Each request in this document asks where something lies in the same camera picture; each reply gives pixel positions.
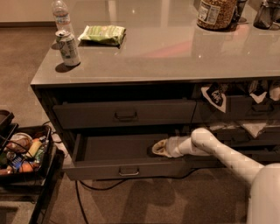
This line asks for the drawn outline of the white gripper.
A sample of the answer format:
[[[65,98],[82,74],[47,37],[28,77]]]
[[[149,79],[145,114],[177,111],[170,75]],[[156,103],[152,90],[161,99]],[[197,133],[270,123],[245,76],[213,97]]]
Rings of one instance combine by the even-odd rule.
[[[155,143],[152,148],[152,153],[166,158],[179,158],[184,155],[193,154],[193,143],[189,136],[173,136],[168,140],[163,139]]]

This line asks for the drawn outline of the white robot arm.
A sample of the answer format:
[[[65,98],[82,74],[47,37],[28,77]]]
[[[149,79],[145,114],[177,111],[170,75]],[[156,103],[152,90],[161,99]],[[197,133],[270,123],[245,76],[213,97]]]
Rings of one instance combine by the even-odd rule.
[[[190,136],[173,136],[155,143],[154,154],[167,158],[184,155],[214,156],[249,186],[246,224],[280,224],[280,164],[263,165],[220,142],[205,128]]]

